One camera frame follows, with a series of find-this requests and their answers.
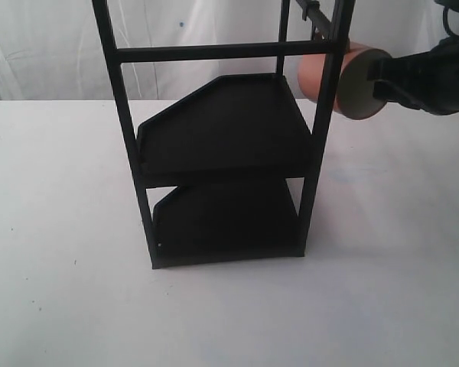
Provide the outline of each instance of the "black shelf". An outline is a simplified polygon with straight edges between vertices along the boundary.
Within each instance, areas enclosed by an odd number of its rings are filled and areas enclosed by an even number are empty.
[[[301,256],[285,179],[175,189],[155,206],[157,267]]]
[[[311,133],[283,76],[221,76],[140,125],[146,187],[303,177]]]

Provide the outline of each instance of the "upper shelf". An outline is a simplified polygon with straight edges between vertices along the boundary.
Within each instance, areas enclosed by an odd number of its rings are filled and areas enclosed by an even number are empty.
[[[311,133],[283,76],[221,76],[143,122],[146,187],[303,177]]]

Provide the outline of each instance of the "black metal rack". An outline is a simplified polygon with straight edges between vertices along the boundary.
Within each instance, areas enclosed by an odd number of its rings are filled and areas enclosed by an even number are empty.
[[[317,9],[298,3],[305,17]],[[153,268],[304,256],[354,4],[335,1],[324,41],[286,41],[282,0],[278,42],[122,49],[106,0],[93,0]],[[327,54],[312,133],[283,76],[285,56],[301,54]],[[122,63],[270,56],[275,73],[220,76],[135,135]],[[290,177],[304,178],[298,213]],[[146,190],[171,186],[151,217]]]

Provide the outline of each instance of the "black tray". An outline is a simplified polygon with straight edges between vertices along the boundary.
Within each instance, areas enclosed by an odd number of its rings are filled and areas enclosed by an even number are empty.
[[[222,76],[138,129],[146,187],[303,177],[311,133],[287,81]]]
[[[285,179],[177,188],[155,206],[156,268],[302,256]]]

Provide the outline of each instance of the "lower shelf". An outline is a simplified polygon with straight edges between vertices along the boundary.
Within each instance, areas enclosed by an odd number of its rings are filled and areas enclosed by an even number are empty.
[[[155,207],[154,268],[302,256],[285,179],[179,187]]]

